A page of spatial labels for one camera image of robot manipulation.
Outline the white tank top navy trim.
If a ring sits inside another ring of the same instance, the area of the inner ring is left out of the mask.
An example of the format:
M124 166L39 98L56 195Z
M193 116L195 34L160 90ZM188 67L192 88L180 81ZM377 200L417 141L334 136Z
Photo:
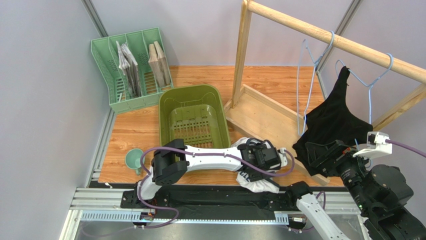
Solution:
M231 146L240 150L241 158L244 161L271 174L277 173L288 164L286 149L277 149L269 140L242 137ZM253 193L277 194L280 191L280 185L273 181L272 176L246 165L237 171L236 181Z

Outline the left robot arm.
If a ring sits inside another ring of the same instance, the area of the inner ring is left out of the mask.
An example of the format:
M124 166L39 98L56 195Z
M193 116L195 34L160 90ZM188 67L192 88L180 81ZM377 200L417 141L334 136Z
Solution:
M173 185L187 172L226 170L236 172L236 182L253 193L277 193L279 185L272 180L287 166L284 148L275 148L269 140L242 137L229 148L200 148L176 140L158 147L147 176L137 185L140 200L151 200L162 186Z

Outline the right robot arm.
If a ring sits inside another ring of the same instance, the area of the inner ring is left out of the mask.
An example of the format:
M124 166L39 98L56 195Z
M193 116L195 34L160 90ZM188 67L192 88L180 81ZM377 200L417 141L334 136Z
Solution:
M358 206L363 223L373 240L424 240L426 227L406 208L414 191L396 166L375 165L371 170L365 161L371 155L391 148L394 141L386 139L375 148L356 148L335 140L326 144L313 142L293 144L296 159L306 169L325 177L340 177Z

